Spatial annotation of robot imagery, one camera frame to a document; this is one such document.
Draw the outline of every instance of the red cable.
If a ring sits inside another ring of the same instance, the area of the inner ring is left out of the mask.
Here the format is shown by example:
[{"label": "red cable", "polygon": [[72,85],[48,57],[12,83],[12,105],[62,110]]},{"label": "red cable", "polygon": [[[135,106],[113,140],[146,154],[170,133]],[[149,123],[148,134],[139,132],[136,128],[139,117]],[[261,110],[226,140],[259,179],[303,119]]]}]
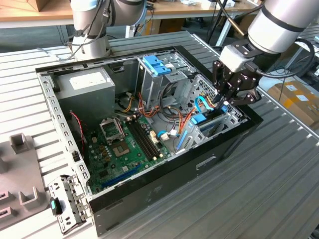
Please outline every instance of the red cable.
[{"label": "red cable", "polygon": [[76,121],[78,121],[78,124],[79,124],[79,127],[80,127],[80,132],[81,132],[81,140],[82,140],[82,154],[84,155],[84,139],[83,139],[83,131],[82,131],[81,121],[79,120],[79,118],[73,112],[70,112],[70,114],[75,117]]}]

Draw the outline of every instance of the blue pcie slot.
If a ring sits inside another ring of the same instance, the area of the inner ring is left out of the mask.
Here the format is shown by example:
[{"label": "blue pcie slot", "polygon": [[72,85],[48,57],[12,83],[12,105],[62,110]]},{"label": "blue pcie slot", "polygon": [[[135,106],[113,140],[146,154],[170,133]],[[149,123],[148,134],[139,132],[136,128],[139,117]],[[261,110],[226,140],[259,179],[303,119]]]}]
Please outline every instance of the blue pcie slot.
[{"label": "blue pcie slot", "polygon": [[142,165],[138,165],[136,166],[135,168],[131,169],[130,171],[126,172],[126,173],[123,173],[122,175],[120,176],[117,176],[116,178],[113,178],[105,183],[102,183],[101,187],[102,188],[106,188],[106,187],[110,187],[128,177],[131,177],[132,175],[134,175],[136,173],[136,171],[141,167]]}]

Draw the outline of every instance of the blue cable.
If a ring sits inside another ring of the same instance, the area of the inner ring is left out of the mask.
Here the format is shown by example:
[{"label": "blue cable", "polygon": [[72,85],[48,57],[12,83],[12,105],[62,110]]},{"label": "blue cable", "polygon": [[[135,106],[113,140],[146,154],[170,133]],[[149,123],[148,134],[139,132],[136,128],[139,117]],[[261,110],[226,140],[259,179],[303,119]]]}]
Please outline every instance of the blue cable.
[{"label": "blue cable", "polygon": [[147,9],[147,1],[144,1],[144,9],[143,9],[143,12],[142,12],[142,14],[141,14],[139,20],[138,20],[137,22],[135,22],[134,25],[138,24],[143,18],[144,18],[144,20],[145,20],[147,10],[148,10],[148,9]]},{"label": "blue cable", "polygon": [[160,132],[158,133],[158,137],[160,137],[162,134],[165,134],[165,133],[166,133],[166,131],[164,131],[164,130],[160,131]]},{"label": "blue cable", "polygon": [[198,101],[197,101],[198,99],[200,99],[203,102],[203,104],[205,105],[206,109],[211,110],[211,111],[214,110],[214,108],[209,106],[209,104],[207,103],[207,101],[205,100],[205,98],[203,96],[197,96],[195,98],[195,106],[196,106],[198,112],[201,113],[201,109],[200,109],[200,106],[198,105]]},{"label": "blue cable", "polygon": [[145,18],[144,18],[143,28],[142,28],[142,30],[140,31],[140,33],[138,34],[138,36],[140,36],[140,35],[141,35],[141,33],[144,31],[144,28],[145,28]]}]

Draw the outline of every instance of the wooden table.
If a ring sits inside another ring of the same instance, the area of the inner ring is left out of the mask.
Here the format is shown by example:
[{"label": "wooden table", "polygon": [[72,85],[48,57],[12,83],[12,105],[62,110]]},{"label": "wooden table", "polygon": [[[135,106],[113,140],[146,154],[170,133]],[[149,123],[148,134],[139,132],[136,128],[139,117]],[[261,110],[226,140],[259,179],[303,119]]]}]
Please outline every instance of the wooden table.
[{"label": "wooden table", "polygon": [[[243,0],[236,3],[234,7],[227,8],[226,11],[232,16],[236,16],[255,7],[253,4]],[[186,6],[179,2],[159,1],[154,4],[153,19],[170,19],[186,17],[213,16],[214,8],[202,8],[198,3],[195,6]],[[151,18],[150,11],[147,12],[146,19]],[[0,28],[48,26],[48,25],[68,25],[73,24],[72,10],[69,0],[51,0],[41,12],[32,12],[16,8],[0,6]],[[224,41],[230,24],[226,22],[217,45]],[[131,37],[134,30],[127,27],[126,37]]]}]

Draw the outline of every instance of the ram slot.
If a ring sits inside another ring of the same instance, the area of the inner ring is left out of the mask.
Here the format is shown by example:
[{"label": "ram slot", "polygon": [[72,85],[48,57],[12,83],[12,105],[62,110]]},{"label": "ram slot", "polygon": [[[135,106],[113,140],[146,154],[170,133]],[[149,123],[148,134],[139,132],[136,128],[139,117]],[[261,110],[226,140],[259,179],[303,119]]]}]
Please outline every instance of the ram slot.
[{"label": "ram slot", "polygon": [[128,124],[128,129],[132,133],[134,139],[137,141],[148,160],[152,160],[154,157],[159,157],[158,150],[155,148],[151,140],[146,136],[139,123],[132,122]]}]

